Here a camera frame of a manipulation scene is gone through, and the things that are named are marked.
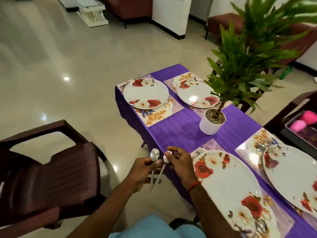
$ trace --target person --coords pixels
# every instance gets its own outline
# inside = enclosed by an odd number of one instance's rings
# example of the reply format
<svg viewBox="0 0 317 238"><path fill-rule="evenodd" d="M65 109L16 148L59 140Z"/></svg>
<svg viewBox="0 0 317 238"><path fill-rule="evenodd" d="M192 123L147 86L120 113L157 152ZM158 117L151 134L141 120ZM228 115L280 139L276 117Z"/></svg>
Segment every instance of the person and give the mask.
<svg viewBox="0 0 317 238"><path fill-rule="evenodd" d="M127 177L113 190L110 197L79 225L68 238L241 238L240 233L231 228L197 180L191 155L182 148L169 146L167 149L174 154L165 153L171 163L170 168L176 171L182 185L189 191L203 231L189 224L181 225L176 230L173 230L158 216L150 215L137 222L132 228L111 234L131 195L140 191L145 183L150 183L150 177L148 177L150 172L161 168L163 165L162 160L152 162L150 158L137 158Z"/></svg>

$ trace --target hand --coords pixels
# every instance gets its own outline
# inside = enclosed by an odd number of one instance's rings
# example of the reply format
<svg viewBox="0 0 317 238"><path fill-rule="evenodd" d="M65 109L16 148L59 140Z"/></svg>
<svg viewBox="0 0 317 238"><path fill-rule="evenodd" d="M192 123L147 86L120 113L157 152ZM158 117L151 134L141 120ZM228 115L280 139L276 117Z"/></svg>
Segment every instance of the hand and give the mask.
<svg viewBox="0 0 317 238"><path fill-rule="evenodd" d="M136 186L135 192L138 192L142 189L144 183L149 184L151 178L148 177L149 173L154 170L155 174L159 174L160 170L156 170L157 168L162 168L163 161L157 160L156 162L152 162L151 158L137 158L132 165L132 168L126 177L128 182L132 182L133 185Z"/></svg>
<svg viewBox="0 0 317 238"><path fill-rule="evenodd" d="M174 170L180 178L182 185L186 189L189 189L193 183L198 181L195 175L191 155L182 148L173 146L169 146L167 150L172 151L173 153L176 152L177 158L175 158L169 152L165 152L165 157L173 164Z"/></svg>

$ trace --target red thread bracelet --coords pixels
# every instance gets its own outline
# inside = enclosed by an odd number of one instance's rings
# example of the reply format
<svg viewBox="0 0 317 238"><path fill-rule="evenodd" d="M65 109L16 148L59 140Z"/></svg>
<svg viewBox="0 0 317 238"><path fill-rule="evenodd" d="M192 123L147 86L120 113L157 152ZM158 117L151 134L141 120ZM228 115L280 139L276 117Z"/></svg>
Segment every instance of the red thread bracelet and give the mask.
<svg viewBox="0 0 317 238"><path fill-rule="evenodd" d="M189 189L187 189L187 192L190 192L196 185L200 185L200 184L201 184L200 181L197 181L197 182L193 183L193 184L189 187Z"/></svg>

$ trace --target green bottle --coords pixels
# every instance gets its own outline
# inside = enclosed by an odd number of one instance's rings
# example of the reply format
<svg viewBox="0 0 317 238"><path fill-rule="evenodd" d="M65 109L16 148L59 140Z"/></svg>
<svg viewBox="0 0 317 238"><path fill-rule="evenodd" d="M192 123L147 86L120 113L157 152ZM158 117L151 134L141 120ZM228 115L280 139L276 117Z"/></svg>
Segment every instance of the green bottle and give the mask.
<svg viewBox="0 0 317 238"><path fill-rule="evenodd" d="M283 80L287 74L289 74L292 71L292 66L289 66L285 71L280 75L280 80Z"/></svg>

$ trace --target potted plant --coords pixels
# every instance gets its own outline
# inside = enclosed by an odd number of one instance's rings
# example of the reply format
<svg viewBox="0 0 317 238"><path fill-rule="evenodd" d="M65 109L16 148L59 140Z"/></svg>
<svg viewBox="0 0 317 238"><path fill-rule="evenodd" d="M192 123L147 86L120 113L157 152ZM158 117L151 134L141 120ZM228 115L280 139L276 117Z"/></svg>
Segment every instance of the potted plant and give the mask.
<svg viewBox="0 0 317 238"><path fill-rule="evenodd" d="M258 105L251 99L259 98L261 93L252 92L251 88L263 91L271 91L269 87L281 88L272 84L278 76L263 71L280 68L282 66L277 65L280 60L298 56L297 51L279 50L278 47L307 34L290 36L291 24L317 23L317 16L311 15L317 13L316 1L289 0L276 9L273 7L276 0L247 0L244 10L231 3L243 16L244 27L236 36L233 23L227 31L220 26L222 46L219 50L211 50L219 58L220 65L207 58L213 72L205 82L213 88L211 94L220 97L220 105L206 111L199 125L204 133L214 134L224 124L226 118L221 110L226 101L232 101L235 106L245 101L253 112Z"/></svg>

